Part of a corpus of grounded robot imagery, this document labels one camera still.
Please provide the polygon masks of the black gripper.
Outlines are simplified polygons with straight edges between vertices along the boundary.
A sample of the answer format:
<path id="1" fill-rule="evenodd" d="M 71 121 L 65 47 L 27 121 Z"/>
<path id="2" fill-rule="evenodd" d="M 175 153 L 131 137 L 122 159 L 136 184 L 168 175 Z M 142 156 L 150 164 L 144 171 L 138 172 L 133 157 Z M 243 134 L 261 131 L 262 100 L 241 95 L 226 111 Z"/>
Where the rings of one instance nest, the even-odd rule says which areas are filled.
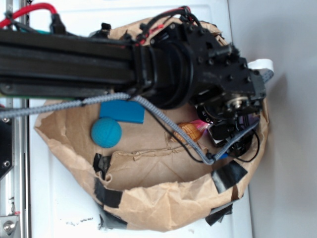
<path id="1" fill-rule="evenodd" d="M 251 148 L 253 138 L 257 147 L 253 157 L 260 152 L 261 141 L 257 133 L 260 125 L 259 114 L 235 115 L 230 119 L 216 119 L 208 114 L 207 108 L 195 106 L 198 117 L 208 124 L 206 131 L 210 135 L 213 145 L 219 148 L 215 154 L 206 153 L 207 158 L 241 158 Z"/>

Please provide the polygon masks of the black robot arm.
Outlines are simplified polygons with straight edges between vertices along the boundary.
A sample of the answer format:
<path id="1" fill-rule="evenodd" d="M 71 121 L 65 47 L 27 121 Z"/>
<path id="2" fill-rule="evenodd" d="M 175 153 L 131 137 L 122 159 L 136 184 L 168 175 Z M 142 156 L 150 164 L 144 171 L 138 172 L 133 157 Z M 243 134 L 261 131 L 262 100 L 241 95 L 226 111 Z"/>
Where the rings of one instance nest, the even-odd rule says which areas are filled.
<path id="1" fill-rule="evenodd" d="M 38 3 L 8 12 L 0 23 L 0 93 L 6 97 L 63 99 L 60 104 L 2 109 L 16 118 L 117 99 L 141 104 L 162 127 L 177 131 L 203 163 L 223 157 L 259 120 L 208 157 L 164 109 L 191 103 L 208 120 L 229 123 L 258 114 L 266 96 L 264 79 L 248 67 L 234 45 L 220 43 L 189 7 L 165 11 L 140 25 L 136 37 L 92 37 L 66 31 L 57 10 Z"/>

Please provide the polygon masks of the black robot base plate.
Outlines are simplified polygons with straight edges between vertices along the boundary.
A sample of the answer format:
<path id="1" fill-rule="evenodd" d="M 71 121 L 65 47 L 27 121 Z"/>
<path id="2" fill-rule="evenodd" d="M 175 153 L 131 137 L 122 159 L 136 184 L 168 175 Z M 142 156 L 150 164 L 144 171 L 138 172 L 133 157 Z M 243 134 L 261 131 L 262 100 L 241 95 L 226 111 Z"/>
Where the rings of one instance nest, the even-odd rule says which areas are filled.
<path id="1" fill-rule="evenodd" d="M 2 180 L 13 166 L 12 126 L 0 121 L 0 179 Z"/>

